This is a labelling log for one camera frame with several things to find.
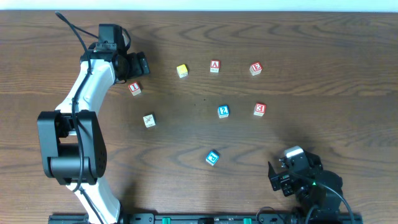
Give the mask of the red letter I block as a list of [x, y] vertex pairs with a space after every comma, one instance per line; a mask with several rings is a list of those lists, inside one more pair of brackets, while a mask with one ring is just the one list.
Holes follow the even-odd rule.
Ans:
[[141, 93], [141, 88], [138, 82], [134, 82], [128, 85], [128, 88], [133, 96], [136, 96]]

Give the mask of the red letter A block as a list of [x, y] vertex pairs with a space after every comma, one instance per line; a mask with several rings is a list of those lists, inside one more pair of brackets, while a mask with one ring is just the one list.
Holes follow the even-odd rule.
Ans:
[[210, 72], [211, 73], [218, 73], [220, 70], [220, 61], [219, 60], [212, 60], [210, 64]]

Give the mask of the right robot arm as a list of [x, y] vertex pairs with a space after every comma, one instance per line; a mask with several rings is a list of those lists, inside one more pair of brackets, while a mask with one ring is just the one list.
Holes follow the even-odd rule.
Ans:
[[295, 146], [279, 159], [285, 171], [276, 173], [268, 164], [268, 178], [274, 191], [294, 195], [301, 206], [291, 223], [342, 223], [340, 204], [343, 179], [323, 168], [318, 155]]

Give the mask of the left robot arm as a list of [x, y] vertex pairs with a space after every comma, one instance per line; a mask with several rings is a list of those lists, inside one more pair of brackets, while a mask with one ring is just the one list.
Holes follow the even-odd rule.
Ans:
[[98, 112], [114, 84], [149, 72], [143, 52], [91, 50], [82, 56], [80, 73], [67, 97], [55, 110], [39, 114], [44, 173], [71, 190], [87, 212], [79, 218], [54, 215], [50, 222], [133, 223], [104, 177], [107, 152]]

